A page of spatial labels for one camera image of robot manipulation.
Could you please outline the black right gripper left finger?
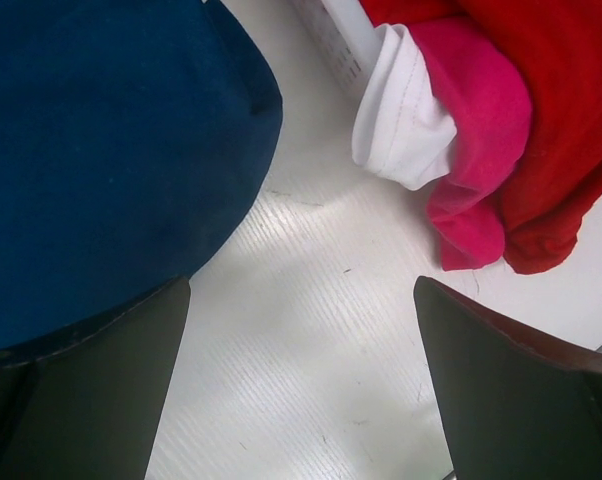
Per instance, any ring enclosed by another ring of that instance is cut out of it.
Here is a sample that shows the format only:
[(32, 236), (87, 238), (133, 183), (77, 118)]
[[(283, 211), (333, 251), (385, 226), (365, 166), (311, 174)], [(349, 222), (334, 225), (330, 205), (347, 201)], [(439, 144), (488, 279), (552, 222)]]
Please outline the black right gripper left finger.
[(0, 350), (0, 479), (144, 478), (189, 302), (175, 278)]

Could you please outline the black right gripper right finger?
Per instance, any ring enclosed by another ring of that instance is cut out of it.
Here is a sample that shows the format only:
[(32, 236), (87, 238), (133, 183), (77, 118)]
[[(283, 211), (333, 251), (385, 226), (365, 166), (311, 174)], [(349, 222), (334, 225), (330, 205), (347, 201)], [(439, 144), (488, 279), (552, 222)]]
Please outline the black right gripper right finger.
[(456, 479), (602, 479), (602, 353), (417, 279), (419, 330)]

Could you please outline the blue t shirt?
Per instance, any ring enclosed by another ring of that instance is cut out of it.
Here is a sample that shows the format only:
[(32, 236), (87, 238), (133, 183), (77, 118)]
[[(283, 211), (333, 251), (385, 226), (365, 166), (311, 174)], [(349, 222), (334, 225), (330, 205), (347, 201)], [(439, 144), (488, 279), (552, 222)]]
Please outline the blue t shirt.
[(0, 350), (193, 275), (282, 119), (220, 1), (0, 1)]

